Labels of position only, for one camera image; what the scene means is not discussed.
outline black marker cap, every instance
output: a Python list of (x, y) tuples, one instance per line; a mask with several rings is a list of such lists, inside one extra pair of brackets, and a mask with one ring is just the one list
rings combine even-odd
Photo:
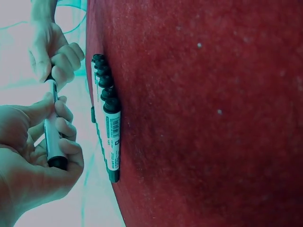
[(99, 67), (96, 68), (97, 72), (96, 74), (99, 76), (103, 76), (103, 75), (112, 75), (111, 74), (111, 70), (110, 67), (107, 65), (100, 65)]
[(114, 85), (114, 80), (110, 75), (102, 75), (101, 77), (99, 77), (99, 79), (99, 87), (107, 88), (112, 87)]
[(56, 156), (47, 161), (49, 167), (56, 167), (62, 170), (67, 170), (67, 158), (63, 156)]
[(104, 112), (116, 114), (121, 111), (121, 105), (118, 98), (108, 98), (103, 106)]
[(50, 79), (55, 80), (55, 79), (53, 78), (52, 74), (49, 74), (45, 81), (48, 81), (48, 80), (50, 80)]
[(120, 178), (120, 170), (108, 170), (108, 176), (109, 176), (109, 180), (111, 181), (111, 183), (117, 183), (119, 181)]
[(105, 60), (105, 56), (103, 54), (96, 53), (96, 54), (93, 55), (91, 61), (96, 62), (96, 61), (101, 60), (101, 59)]
[(105, 101), (108, 98), (115, 98), (116, 97), (116, 91), (113, 87), (107, 87), (105, 89), (103, 89), (102, 93), (101, 93), (101, 100)]
[(107, 66), (107, 61), (106, 60), (101, 59), (101, 60), (95, 61), (95, 66), (94, 66), (95, 69), (98, 69), (102, 66)]

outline red surface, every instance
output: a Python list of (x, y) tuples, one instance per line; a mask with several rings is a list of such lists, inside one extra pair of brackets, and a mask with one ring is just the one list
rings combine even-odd
[(128, 227), (303, 226), (302, 1), (90, 0), (87, 23), (88, 75), (105, 52), (123, 104)]

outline marker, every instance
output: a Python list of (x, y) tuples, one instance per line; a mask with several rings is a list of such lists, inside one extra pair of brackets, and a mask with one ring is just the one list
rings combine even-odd
[(97, 71), (95, 69), (96, 66), (100, 65), (102, 62), (105, 62), (105, 56), (100, 54), (100, 53), (96, 53), (93, 55), (92, 59), (91, 59), (91, 79), (92, 79), (92, 93), (93, 93), (93, 99), (94, 99), (94, 106), (97, 103), (97, 96), (96, 96), (96, 92), (97, 92), (97, 88), (96, 88), (96, 76), (95, 76), (95, 72)]
[(99, 115), (101, 112), (102, 107), (99, 105), (99, 99), (100, 99), (100, 95), (102, 90), (99, 88), (99, 82), (100, 82), (100, 78), (104, 75), (110, 75), (110, 68), (108, 66), (97, 66), (97, 71), (95, 72), (95, 76), (96, 76), (96, 92), (94, 93), (95, 97), (94, 97), (94, 105), (95, 105), (95, 115)]
[[(114, 86), (114, 80), (109, 75), (103, 75), (99, 77), (98, 82), (98, 90), (100, 93), (102, 93), (103, 89), (108, 87)], [(99, 103), (97, 103), (97, 107), (95, 109), (96, 114), (96, 122), (98, 123), (98, 130), (100, 134), (101, 140), (105, 138), (105, 124), (104, 124), (104, 113), (103, 113), (103, 106)]]
[(107, 143), (105, 153), (109, 154), (107, 160), (108, 176), (112, 183), (119, 181), (120, 176), (120, 122), (121, 105), (118, 98), (108, 98), (103, 106)]
[[(103, 89), (102, 93), (101, 93), (101, 96), (100, 96), (100, 103), (101, 103), (101, 106), (104, 106), (105, 104), (105, 101), (108, 99), (108, 98), (116, 98), (116, 91), (114, 88), (111, 88), (111, 87), (107, 87), (105, 89)], [(106, 137), (104, 137), (105, 133), (103, 133), (103, 138), (101, 138), (101, 140), (103, 139), (103, 141), (106, 141)], [(102, 150), (102, 153), (103, 153), (103, 157), (104, 157), (104, 162), (105, 162), (105, 165), (106, 165), (106, 169), (108, 171), (108, 167), (107, 167), (107, 160), (109, 159), (109, 154), (107, 152), (104, 152), (104, 149)]]
[[(52, 75), (48, 76), (45, 83), (49, 85), (49, 90), (53, 94), (53, 102), (55, 103), (58, 100), (57, 83)], [(62, 134), (60, 134), (55, 127), (57, 117), (55, 110), (53, 110), (50, 116), (44, 120), (47, 163), (49, 167), (67, 170), (67, 156), (59, 147), (59, 139), (62, 138)]]
[(101, 89), (102, 87), (100, 87), (100, 85), (99, 85), (100, 78), (104, 75), (108, 75), (108, 76), (111, 77), (110, 68), (106, 65), (99, 66), (95, 75), (96, 75), (96, 81), (97, 81), (97, 95), (98, 95), (97, 101), (99, 102), (99, 98), (100, 98), (100, 95), (101, 95), (101, 92), (102, 92), (102, 89)]

